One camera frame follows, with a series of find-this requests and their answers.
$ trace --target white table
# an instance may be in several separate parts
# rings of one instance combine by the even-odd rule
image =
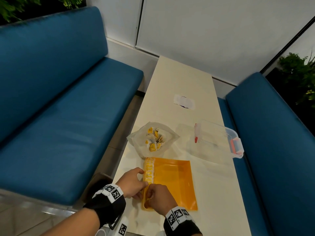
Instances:
[[[173,103],[179,94],[195,100],[196,109],[185,109]],[[211,75],[160,56],[142,102],[132,132],[148,122],[160,122],[175,132],[179,124],[193,127],[200,119],[223,124]],[[176,146],[165,152],[167,157],[190,160],[198,211],[190,211],[203,235],[250,236],[246,212],[232,159],[219,166],[184,154]],[[135,167],[143,168],[143,160],[129,143],[121,158],[115,178]],[[126,199],[124,215],[129,219],[128,232],[155,236],[163,230],[164,217],[144,211],[141,203]]]

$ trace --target person's left hand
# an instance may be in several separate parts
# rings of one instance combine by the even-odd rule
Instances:
[[[142,194],[140,191],[149,185],[146,181],[139,181],[137,175],[143,173],[144,171],[137,167],[125,172],[117,181],[116,185],[121,188],[125,198],[133,197],[137,200],[141,200]]]

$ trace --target blue cushion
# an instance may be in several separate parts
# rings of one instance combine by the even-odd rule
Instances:
[[[107,55],[96,7],[0,28],[0,142]]]
[[[224,126],[230,129],[235,129],[233,119],[229,108],[224,99],[218,98]],[[248,224],[252,236],[270,236],[268,233],[265,217],[261,210],[260,201],[257,198],[257,192],[251,178],[250,171],[247,167],[245,156],[241,159],[233,158],[238,184],[241,189],[242,198],[246,210]]]
[[[260,73],[226,100],[274,234],[314,235],[315,137]]]
[[[143,72],[104,58],[0,150],[0,188],[72,205],[92,177]]]

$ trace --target blue backrest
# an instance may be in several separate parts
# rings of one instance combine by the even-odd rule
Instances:
[[[315,235],[315,137],[260,73],[226,100],[274,234]]]
[[[107,55],[97,7],[0,28],[0,142]]]

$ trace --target clear plastic bag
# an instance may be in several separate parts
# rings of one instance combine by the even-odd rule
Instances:
[[[147,143],[147,141],[153,141],[151,134],[148,133],[148,130],[158,129],[158,135],[163,137],[163,144],[156,150],[151,151],[149,145],[152,143]],[[147,157],[158,157],[163,154],[170,146],[179,138],[179,135],[176,134],[172,129],[168,126],[158,123],[158,122],[148,122],[138,131],[133,132],[127,137],[128,142],[134,146],[136,152],[141,158]]]

